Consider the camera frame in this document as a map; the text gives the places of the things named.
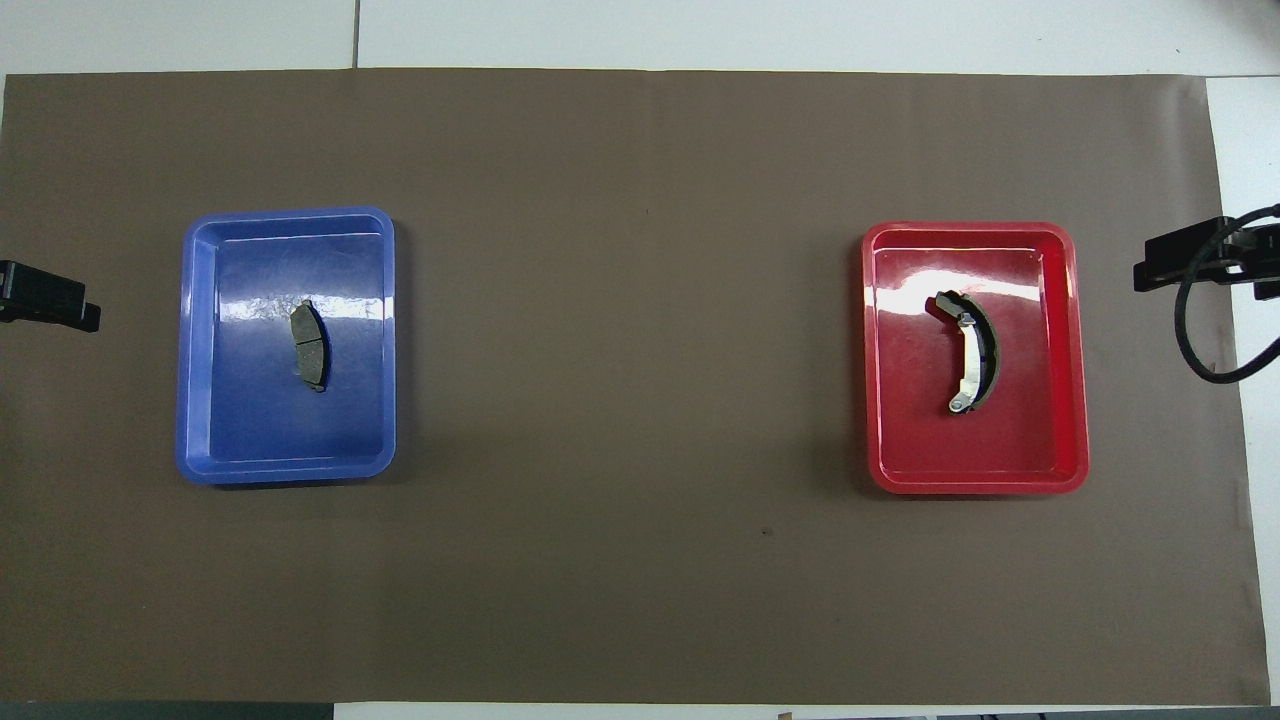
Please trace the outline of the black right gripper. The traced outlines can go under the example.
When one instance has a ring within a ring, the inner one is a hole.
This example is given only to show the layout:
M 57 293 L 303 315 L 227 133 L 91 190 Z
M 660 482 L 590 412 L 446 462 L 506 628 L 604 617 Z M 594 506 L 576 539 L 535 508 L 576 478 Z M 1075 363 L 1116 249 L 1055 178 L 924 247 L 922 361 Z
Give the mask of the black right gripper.
M 1147 240 L 1144 259 L 1132 269 L 1132 288 L 1144 293 L 1183 281 L 1251 284 L 1254 300 L 1279 299 L 1277 222 L 1236 231 L 1222 241 L 1224 266 L 1204 263 L 1189 273 L 1196 252 L 1229 222 L 1229 217 L 1215 217 Z

